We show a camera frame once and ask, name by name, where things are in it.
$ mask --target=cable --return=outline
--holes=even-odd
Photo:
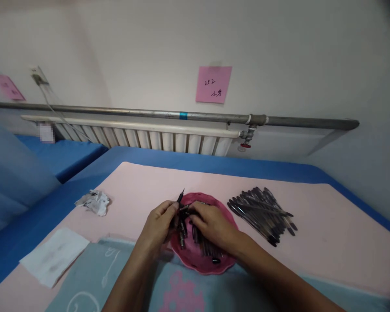
[[[51,111],[52,111],[56,116],[58,116],[59,118],[61,118],[62,121],[63,121],[64,123],[66,123],[68,126],[70,126],[76,133],[78,132],[80,135],[82,135],[82,136],[84,136],[85,138],[87,138],[88,141],[90,141],[91,143],[94,143],[94,141],[91,140],[88,136],[86,136],[85,133],[82,133],[82,132],[79,131],[78,129],[75,129],[69,122],[66,121],[66,119],[65,119],[62,115],[58,114],[58,113],[52,108],[51,104],[49,104],[48,97],[46,96],[44,90],[42,89],[42,86],[43,86],[43,85],[44,85],[44,84],[38,84],[39,89],[40,89],[40,91],[42,92],[43,97],[45,98],[45,102],[46,102],[46,104],[49,106],[49,108],[51,109]]]

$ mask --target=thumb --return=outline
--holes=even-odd
[[[201,230],[201,232],[203,232],[207,229],[207,224],[197,215],[192,214],[189,216],[189,218],[191,219],[193,224],[195,224],[196,227]]]
[[[173,217],[178,211],[178,208],[179,208],[179,203],[174,202],[172,205],[168,207],[168,209],[163,214],[162,218],[165,219],[168,223],[170,223],[170,221],[172,221]]]

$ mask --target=wall socket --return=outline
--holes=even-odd
[[[43,82],[48,83],[48,80],[46,79],[45,75],[43,74],[42,70],[39,66],[30,66],[30,75],[39,75]]]

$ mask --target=crumpled paper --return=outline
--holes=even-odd
[[[88,194],[82,196],[75,202],[76,207],[86,207],[97,216],[103,217],[107,214],[107,205],[110,199],[103,192],[98,190],[90,190]]]

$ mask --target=blue mattress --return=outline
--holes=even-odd
[[[61,140],[55,144],[42,143],[36,136],[16,136],[29,150],[65,183],[108,151],[102,144]]]
[[[328,183],[390,231],[390,221],[321,169],[303,164],[114,147],[16,218],[0,232],[0,283],[75,207],[74,203],[103,182],[122,162],[289,182]]]

